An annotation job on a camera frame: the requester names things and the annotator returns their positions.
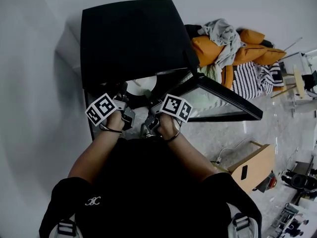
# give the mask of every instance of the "cable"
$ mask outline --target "cable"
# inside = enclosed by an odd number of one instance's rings
[[[177,134],[176,134],[175,136],[171,137],[171,138],[168,139],[168,140],[164,140],[164,141],[165,141],[166,143],[173,141],[175,138],[177,138],[177,136],[179,135],[179,133],[180,133],[180,130],[177,132]]]
[[[295,153],[297,153],[297,152],[298,152],[298,147],[297,147],[296,150],[292,153],[292,155],[289,156],[289,158],[287,159],[286,166],[285,166],[285,170],[287,169],[287,165],[288,165],[289,160],[290,160],[290,159],[293,157],[293,155],[294,155]]]
[[[229,150],[234,150],[234,149],[236,149],[236,148],[238,148],[244,141],[246,141],[246,140],[248,140],[248,139],[250,139],[250,138],[253,138],[253,137],[248,137],[248,138],[246,138],[246,139],[244,139],[244,140],[242,140],[242,142],[241,143],[239,143],[235,148],[229,148],[229,147],[226,147],[226,148],[222,148],[222,150],[220,151],[220,153],[219,153],[219,156],[218,156],[218,158],[220,158],[220,156],[221,156],[221,153],[222,153],[222,151],[223,150],[226,150],[226,149],[229,149]]]
[[[110,129],[110,128],[104,126],[102,123],[99,124],[99,129],[101,129],[102,131],[110,131],[110,132],[118,133],[120,135],[122,134],[122,131]]]
[[[179,130],[180,130],[180,128],[181,128],[181,126],[182,126],[182,124],[183,124],[183,121],[180,121],[180,123],[179,123],[177,119],[175,119],[175,120],[176,120],[176,122],[178,123],[178,125],[179,125]]]

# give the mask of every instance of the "wooden stool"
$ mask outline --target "wooden stool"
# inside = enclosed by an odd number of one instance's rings
[[[228,170],[212,163],[219,170],[231,174],[232,178],[247,194],[271,173],[275,164],[275,147],[273,145],[250,142],[260,148],[229,167]]]
[[[295,83],[294,84],[286,84],[286,86],[291,86],[291,87],[287,88],[286,90],[284,90],[284,91],[282,91],[274,96],[272,96],[271,99],[275,98],[277,96],[280,96],[280,95],[288,92],[289,90],[292,90],[295,88],[297,88],[297,91],[299,93],[300,98],[301,99],[304,98],[304,96],[305,96],[305,89],[304,89],[305,84],[304,84],[302,75],[301,75],[300,71],[296,68],[295,65],[294,65],[293,71],[294,71],[294,74],[286,73],[286,74],[284,74],[284,76],[294,76]]]

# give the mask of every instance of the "orange cushion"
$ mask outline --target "orange cushion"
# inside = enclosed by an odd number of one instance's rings
[[[280,60],[283,56],[286,55],[286,52],[279,49],[268,48],[267,52],[255,59],[254,62],[261,65],[271,65],[277,60]]]
[[[264,34],[250,29],[244,29],[240,34],[241,41],[250,44],[260,44],[264,40],[264,37]]]
[[[254,61],[254,59],[259,58],[265,52],[267,52],[267,48],[262,45],[247,44],[246,47],[238,50],[233,65]]]
[[[225,68],[222,69],[221,72],[221,84],[228,89],[231,89],[233,83],[233,66],[227,65]]]
[[[283,91],[283,89],[284,89],[283,86],[274,86],[273,87],[273,92]]]
[[[200,67],[213,63],[224,48],[215,44],[206,35],[193,38],[192,45],[198,56]]]

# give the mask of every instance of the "white plate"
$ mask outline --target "white plate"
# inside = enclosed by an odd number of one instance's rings
[[[152,91],[157,84],[157,77],[144,77],[127,82],[127,92],[136,96],[144,95],[146,90]]]

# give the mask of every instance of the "hand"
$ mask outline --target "hand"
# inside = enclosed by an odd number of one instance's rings
[[[114,111],[107,118],[106,127],[108,127],[109,129],[113,129],[113,130],[122,131],[122,129],[124,127],[124,121],[122,120],[120,111],[118,111],[118,110]]]
[[[170,115],[164,113],[161,114],[159,122],[158,132],[162,135],[164,140],[169,140],[178,133],[178,129],[174,124],[174,118]]]

